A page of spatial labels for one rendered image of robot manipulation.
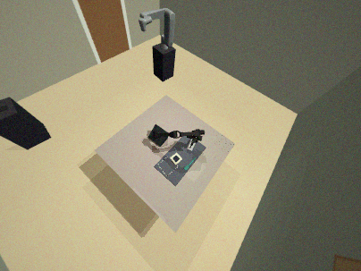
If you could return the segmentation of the cream square tile with dark centre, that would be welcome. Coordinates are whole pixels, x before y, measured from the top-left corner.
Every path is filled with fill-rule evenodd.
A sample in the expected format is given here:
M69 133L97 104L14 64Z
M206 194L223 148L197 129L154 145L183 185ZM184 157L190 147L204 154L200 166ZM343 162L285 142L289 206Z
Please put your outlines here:
M174 164L178 164L182 158L178 155L178 153L175 153L170 159L173 161Z

